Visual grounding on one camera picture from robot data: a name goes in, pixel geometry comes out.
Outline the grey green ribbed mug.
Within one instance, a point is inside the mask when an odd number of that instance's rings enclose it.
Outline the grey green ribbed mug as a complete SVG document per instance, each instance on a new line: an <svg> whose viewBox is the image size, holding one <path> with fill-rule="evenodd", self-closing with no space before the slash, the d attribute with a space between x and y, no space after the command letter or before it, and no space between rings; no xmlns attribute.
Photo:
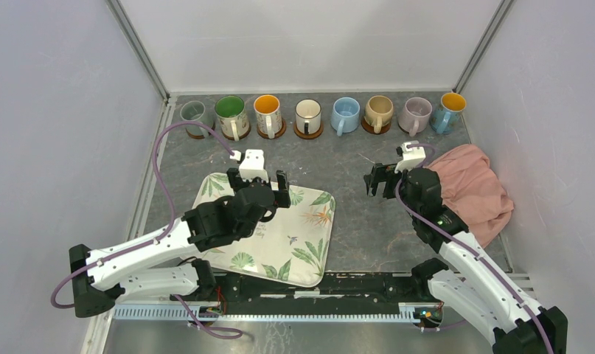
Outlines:
<svg viewBox="0 0 595 354"><path fill-rule="evenodd" d="M209 128L215 129L215 119L207 112L206 106L197 100L190 101L182 106L180 118L182 121L199 122ZM191 128L192 126L197 125L187 125L185 128Z"/></svg>

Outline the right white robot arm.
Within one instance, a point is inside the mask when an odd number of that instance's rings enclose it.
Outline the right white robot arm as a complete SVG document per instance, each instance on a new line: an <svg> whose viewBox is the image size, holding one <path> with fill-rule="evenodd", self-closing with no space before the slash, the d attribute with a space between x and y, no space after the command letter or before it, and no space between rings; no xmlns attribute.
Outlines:
<svg viewBox="0 0 595 354"><path fill-rule="evenodd" d="M439 176L415 167L374 164L363 177L369 195L384 183L412 218L420 240L439 258L412 270L412 295L452 307L489 342L494 353L565 353L568 320L558 307L543 307L511 280L479 245L467 224L441 198Z"/></svg>

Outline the light blue mug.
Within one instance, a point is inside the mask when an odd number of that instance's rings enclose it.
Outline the light blue mug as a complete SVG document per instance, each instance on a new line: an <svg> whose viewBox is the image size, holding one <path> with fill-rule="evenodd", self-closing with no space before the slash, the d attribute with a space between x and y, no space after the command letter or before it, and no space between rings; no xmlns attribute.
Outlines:
<svg viewBox="0 0 595 354"><path fill-rule="evenodd" d="M357 100L351 97L341 97L333 104L330 124L337 136L351 133L357 129L360 121L361 107Z"/></svg>

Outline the beige ceramic mug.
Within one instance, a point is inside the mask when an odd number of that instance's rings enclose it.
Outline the beige ceramic mug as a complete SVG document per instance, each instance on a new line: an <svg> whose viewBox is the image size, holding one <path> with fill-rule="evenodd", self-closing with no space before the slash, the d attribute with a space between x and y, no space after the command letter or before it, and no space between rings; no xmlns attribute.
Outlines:
<svg viewBox="0 0 595 354"><path fill-rule="evenodd" d="M376 95L369 99L365 106L364 117L376 132L392 120L394 104L386 96Z"/></svg>

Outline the brown wooden coaster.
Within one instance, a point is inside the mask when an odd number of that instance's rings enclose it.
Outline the brown wooden coaster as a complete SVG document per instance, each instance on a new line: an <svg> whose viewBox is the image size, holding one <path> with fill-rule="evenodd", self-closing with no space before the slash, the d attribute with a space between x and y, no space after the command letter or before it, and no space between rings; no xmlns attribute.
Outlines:
<svg viewBox="0 0 595 354"><path fill-rule="evenodd" d="M362 126L362 128L363 128L363 129L364 129L366 132L368 132L368 133L370 133L370 134L374 134L374 135L381 135L381 134L384 134L384 133L386 133L386 132L388 132L388 131L389 131L389 129L390 129L390 128L391 128L391 126L392 126L392 120L391 120L391 121L389 121L389 122L388 122L386 125L384 125L384 126L383 126L383 127L380 129L380 131L379 131L379 132L376 132L376 131L375 131L374 127L373 127L373 126L371 126L371 125L370 125L370 124L369 124L369 123L366 121L365 117L362 117L362 118L361 118L361 126Z"/></svg>
<svg viewBox="0 0 595 354"><path fill-rule="evenodd" d="M224 136L226 139L228 139L228 140L232 140L232 141L240 141L240 140L243 140L243 139L245 139L245 138L246 138L246 137L247 137L247 136L250 134L250 131L251 131L251 127L250 127L250 128L249 128L249 129L248 129L248 130L247 130L247 131L244 133L244 134L242 134L242 135L239 135L237 138L234 138L233 136L227 135L227 134L225 134L223 131L222 131L222 134L223 134L223 136Z"/></svg>
<svg viewBox="0 0 595 354"><path fill-rule="evenodd" d="M293 126L293 131L300 139L311 140L316 139L322 135L324 131L324 126L321 126L315 133L312 134L303 134L296 125Z"/></svg>
<svg viewBox="0 0 595 354"><path fill-rule="evenodd" d="M210 136L214 136L213 130L210 131L204 128L200 128L197 126L192 126L191 128L185 128L187 135L192 139L206 139Z"/></svg>
<svg viewBox="0 0 595 354"><path fill-rule="evenodd" d="M282 121L282 127L281 127L281 129L277 133L274 134L274 139L278 139L279 137L281 137L286 132L286 126L287 126L287 123L286 123L286 121L283 120ZM270 139L270 137L266 133L264 133L263 131L261 131L260 128L257 128L257 133L263 139Z"/></svg>

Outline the orange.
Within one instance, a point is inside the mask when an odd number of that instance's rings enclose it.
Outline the orange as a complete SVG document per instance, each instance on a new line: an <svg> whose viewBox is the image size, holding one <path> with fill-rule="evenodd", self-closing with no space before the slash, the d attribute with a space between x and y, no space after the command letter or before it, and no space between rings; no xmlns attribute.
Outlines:
<svg viewBox="0 0 595 354"><path fill-rule="evenodd" d="M430 126L437 134L450 133L466 109L466 99L455 92L443 94L431 114Z"/></svg>

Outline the leaf patterned serving tray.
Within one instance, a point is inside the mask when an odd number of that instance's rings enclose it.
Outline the leaf patterned serving tray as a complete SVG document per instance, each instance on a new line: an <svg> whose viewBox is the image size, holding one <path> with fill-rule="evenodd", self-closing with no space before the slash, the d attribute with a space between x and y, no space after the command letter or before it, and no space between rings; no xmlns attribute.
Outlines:
<svg viewBox="0 0 595 354"><path fill-rule="evenodd" d="M289 187L290 206L259 223L251 237L204 251L214 268L310 288L324 275L336 202L332 194Z"/></svg>

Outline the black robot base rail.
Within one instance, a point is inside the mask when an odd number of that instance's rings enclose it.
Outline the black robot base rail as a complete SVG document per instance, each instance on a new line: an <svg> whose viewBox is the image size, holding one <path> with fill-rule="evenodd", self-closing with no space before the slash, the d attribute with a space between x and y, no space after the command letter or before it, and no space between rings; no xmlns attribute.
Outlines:
<svg viewBox="0 0 595 354"><path fill-rule="evenodd" d="M216 276L215 289L183 296L188 302L221 302L227 315L388 315L400 304L437 304L427 283L410 274L324 274L313 287L229 272Z"/></svg>

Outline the white mug green inside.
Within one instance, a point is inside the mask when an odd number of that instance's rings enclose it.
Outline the white mug green inside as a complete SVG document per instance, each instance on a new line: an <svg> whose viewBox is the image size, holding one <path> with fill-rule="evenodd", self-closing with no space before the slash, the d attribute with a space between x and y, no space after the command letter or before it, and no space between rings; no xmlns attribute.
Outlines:
<svg viewBox="0 0 595 354"><path fill-rule="evenodd" d="M245 102L238 96L229 95L220 98L215 104L215 113L221 130L234 138L244 134L251 127Z"/></svg>

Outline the pink ribbed mug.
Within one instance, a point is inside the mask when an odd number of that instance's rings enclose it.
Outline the pink ribbed mug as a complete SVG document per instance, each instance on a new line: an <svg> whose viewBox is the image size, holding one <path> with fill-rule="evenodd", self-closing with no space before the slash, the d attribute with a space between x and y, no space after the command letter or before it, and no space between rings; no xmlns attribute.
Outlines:
<svg viewBox="0 0 595 354"><path fill-rule="evenodd" d="M427 99L412 97L404 104L397 124L410 137L416 136L426 129L432 109L432 104Z"/></svg>

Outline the pink drawstring cloth bag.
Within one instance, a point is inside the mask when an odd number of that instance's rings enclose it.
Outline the pink drawstring cloth bag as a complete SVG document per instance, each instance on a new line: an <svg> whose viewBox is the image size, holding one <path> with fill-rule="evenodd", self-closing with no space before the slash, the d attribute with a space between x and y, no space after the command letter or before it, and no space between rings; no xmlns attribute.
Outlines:
<svg viewBox="0 0 595 354"><path fill-rule="evenodd" d="M439 176L444 205L487 247L508 224L515 208L487 155L476 145L460 145L431 162L428 169Z"/></svg>

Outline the white mug orange inside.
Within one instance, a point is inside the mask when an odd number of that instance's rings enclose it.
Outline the white mug orange inside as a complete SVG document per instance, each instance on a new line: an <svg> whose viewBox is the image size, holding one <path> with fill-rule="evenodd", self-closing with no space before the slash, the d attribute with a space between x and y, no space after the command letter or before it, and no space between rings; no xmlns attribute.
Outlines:
<svg viewBox="0 0 595 354"><path fill-rule="evenodd" d="M271 94L259 96L254 101L254 110L257 118L257 128L266 133L270 139L282 127L282 115L279 99Z"/></svg>

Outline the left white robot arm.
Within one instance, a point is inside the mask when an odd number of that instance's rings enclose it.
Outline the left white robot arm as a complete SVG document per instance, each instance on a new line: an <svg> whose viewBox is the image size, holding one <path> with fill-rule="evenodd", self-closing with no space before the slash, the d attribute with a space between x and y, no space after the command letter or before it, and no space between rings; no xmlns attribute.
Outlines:
<svg viewBox="0 0 595 354"><path fill-rule="evenodd" d="M176 257L196 259L194 274L184 276L184 284L174 288L176 293L210 299L216 281L201 253L251 237L259 223L271 221L279 208L291 205L288 178L282 170L276 173L276 187L260 177L246 181L235 167L228 169L227 177L233 195L200 203L150 234L106 249L71 247L71 307L76 317L97 316L135 291L149 291L141 278L150 274L150 268Z"/></svg>

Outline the cream enamel mug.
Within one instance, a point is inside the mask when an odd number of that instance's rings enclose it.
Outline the cream enamel mug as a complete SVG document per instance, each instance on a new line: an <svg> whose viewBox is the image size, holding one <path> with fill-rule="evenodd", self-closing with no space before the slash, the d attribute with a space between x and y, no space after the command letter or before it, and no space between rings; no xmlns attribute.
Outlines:
<svg viewBox="0 0 595 354"><path fill-rule="evenodd" d="M311 137L321 130L321 106L318 101L304 99L296 104L294 128L302 136Z"/></svg>

